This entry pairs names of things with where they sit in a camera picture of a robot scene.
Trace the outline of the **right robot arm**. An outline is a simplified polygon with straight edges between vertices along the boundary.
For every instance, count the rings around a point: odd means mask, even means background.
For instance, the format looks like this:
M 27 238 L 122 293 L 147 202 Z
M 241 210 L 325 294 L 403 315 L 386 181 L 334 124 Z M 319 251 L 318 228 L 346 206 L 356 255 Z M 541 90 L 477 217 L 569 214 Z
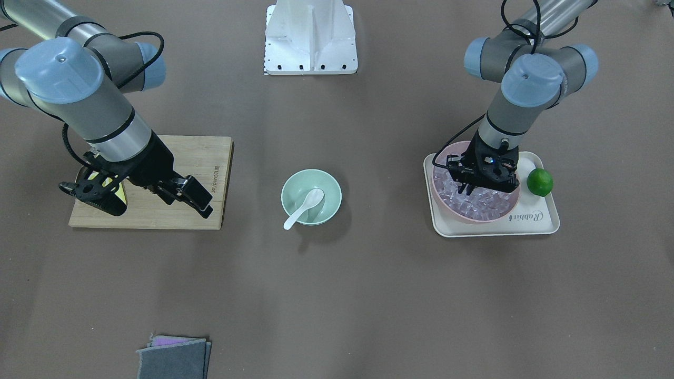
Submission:
M 2 50 L 2 97 L 63 123 L 61 136 L 82 165 L 60 190 L 100 211 L 120 216 L 122 181 L 183 202 L 208 218 L 212 195 L 192 176 L 174 170 L 174 156 L 127 100 L 127 93 L 160 86 L 166 77 L 164 39 L 134 42 L 116 36 L 58 1 L 2 1 L 2 18 L 42 41 Z

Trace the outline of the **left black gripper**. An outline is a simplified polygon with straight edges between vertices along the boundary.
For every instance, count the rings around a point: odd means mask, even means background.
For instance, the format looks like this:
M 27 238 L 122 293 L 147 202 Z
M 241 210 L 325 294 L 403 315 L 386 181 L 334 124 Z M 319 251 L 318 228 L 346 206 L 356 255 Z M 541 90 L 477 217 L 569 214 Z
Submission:
M 512 193 L 520 186 L 518 160 L 519 148 L 511 149 L 507 139 L 492 148 L 475 134 L 464 153 L 448 155 L 448 171 L 458 184 L 458 194 L 470 196 L 479 187 Z

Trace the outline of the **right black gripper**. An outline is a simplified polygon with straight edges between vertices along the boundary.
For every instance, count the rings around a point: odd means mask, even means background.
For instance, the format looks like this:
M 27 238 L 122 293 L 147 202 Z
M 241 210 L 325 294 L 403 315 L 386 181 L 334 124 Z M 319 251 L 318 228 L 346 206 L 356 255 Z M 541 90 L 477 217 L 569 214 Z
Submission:
M 182 202 L 208 219 L 213 212 L 213 196 L 203 185 L 188 175 L 183 177 L 173 169 L 174 156 L 159 137 L 152 133 L 149 143 L 132 158 L 111 162 L 101 154 L 85 153 L 83 175 L 76 182 L 61 182 L 65 194 L 99 211 L 121 216 L 127 204 L 116 195 L 123 180 L 145 188 L 159 196 L 167 205 Z

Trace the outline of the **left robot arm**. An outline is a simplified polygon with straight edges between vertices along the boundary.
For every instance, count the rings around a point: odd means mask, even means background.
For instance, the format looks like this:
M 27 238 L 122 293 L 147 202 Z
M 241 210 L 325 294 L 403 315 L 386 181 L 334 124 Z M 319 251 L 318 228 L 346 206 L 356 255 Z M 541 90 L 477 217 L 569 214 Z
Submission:
M 599 71 L 599 58 L 587 45 L 545 48 L 546 41 L 570 31 L 593 1 L 535 1 L 532 9 L 493 38 L 477 38 L 464 55 L 464 68 L 500 89 L 468 148 L 443 163 L 458 193 L 479 187 L 511 193 L 519 186 L 519 146 L 544 110 L 587 86 Z

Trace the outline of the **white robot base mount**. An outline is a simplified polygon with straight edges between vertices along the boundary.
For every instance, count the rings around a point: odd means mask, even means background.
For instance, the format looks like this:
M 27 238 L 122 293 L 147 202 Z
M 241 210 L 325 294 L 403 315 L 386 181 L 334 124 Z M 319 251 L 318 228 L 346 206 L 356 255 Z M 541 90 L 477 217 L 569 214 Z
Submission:
M 265 12 L 266 75 L 344 75 L 358 70 L 351 6 L 277 1 Z

